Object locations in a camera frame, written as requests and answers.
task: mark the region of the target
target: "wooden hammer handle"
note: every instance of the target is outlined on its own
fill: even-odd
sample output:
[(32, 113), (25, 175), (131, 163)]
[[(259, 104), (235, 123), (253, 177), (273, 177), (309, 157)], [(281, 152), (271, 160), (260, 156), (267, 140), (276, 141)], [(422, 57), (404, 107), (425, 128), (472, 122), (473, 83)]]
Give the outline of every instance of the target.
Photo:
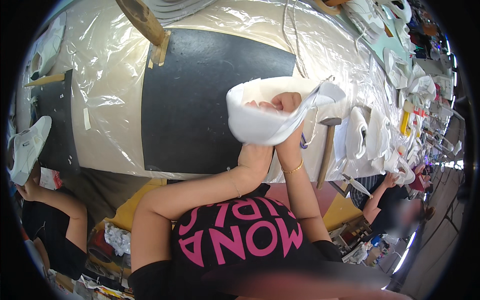
[(332, 154), (333, 148), (333, 137), (335, 136), (335, 126), (328, 126), (327, 129), (327, 139), (324, 149), (324, 157), (322, 158), (322, 165), (320, 166), (320, 174), (318, 174), (317, 189), (321, 190), (324, 182), (325, 176), (327, 175), (328, 163), (330, 162), (330, 156)]

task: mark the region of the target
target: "black sleeve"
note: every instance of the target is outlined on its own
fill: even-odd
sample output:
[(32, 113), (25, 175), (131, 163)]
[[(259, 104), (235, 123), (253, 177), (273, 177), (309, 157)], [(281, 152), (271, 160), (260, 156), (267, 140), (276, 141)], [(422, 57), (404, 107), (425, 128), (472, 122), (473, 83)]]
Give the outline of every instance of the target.
[(385, 230), (392, 229), (394, 226), (393, 218), (388, 213), (388, 209), (382, 209), (371, 224), (372, 230), (378, 234), (385, 233)]
[(141, 267), (128, 278), (135, 300), (169, 299), (168, 277), (171, 261), (155, 262)]
[(59, 267), (59, 270), (56, 270), (73, 280), (78, 280), (82, 275), (82, 271), (85, 269), (85, 262), (87, 261), (87, 254), (82, 251), (82, 249), (75, 246), (74, 243), (65, 239), (63, 244), (64, 249), (62, 249), (64, 262)]
[(329, 240), (318, 240), (312, 243), (322, 254), (324, 260), (342, 263), (342, 253), (338, 247)]

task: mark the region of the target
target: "forearm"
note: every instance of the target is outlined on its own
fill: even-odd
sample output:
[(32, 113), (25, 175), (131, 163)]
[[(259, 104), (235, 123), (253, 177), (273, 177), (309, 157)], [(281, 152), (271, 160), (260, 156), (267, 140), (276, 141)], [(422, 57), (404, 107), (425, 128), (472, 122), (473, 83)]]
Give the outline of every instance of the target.
[[(277, 154), (284, 170), (294, 170), (300, 165), (302, 160), (300, 150), (290, 157), (282, 157), (281, 153)], [(284, 176), (287, 183), (290, 209), (297, 219), (320, 216), (317, 197), (313, 191), (305, 166), (302, 166), (296, 172), (284, 173)]]
[(56, 192), (38, 186), (38, 191), (34, 194), (34, 201), (55, 207), (73, 219), (87, 218), (85, 205), (74, 197), (62, 192)]
[(375, 208), (377, 208), (378, 202), (380, 201), (380, 198), (383, 196), (384, 192), (386, 191), (386, 187), (381, 184), (373, 193), (372, 193), (372, 198), (369, 198), (367, 200), (367, 203), (365, 204), (363, 208), (363, 212), (365, 211), (371, 211)]
[(250, 193), (264, 177), (263, 174), (255, 176), (252, 178), (244, 169), (236, 167), (230, 172), (159, 187), (146, 193), (141, 202), (150, 211), (177, 220), (192, 208), (233, 199), (239, 193)]

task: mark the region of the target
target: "hand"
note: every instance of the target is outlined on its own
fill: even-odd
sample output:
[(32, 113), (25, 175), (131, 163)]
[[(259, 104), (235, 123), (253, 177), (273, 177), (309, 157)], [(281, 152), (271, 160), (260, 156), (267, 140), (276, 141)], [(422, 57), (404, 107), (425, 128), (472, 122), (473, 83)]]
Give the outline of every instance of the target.
[(273, 147), (255, 144), (243, 145), (238, 159), (238, 168), (241, 168), (252, 180), (262, 183), (272, 162)]
[[(301, 103), (299, 93), (281, 93), (272, 99), (276, 108), (282, 108), (284, 112), (293, 112)], [(300, 140), (303, 131), (303, 122), (282, 143), (275, 146), (278, 159), (285, 170), (295, 169), (301, 162)]]
[(395, 181), (398, 180), (398, 177), (399, 176), (395, 177), (393, 173), (387, 173), (387, 176), (385, 176), (385, 179), (382, 182), (382, 184), (386, 188), (393, 188), (396, 185)]
[(40, 191), (40, 186), (35, 183), (34, 178), (30, 176), (24, 186), (15, 184), (18, 192), (26, 201), (35, 201)]

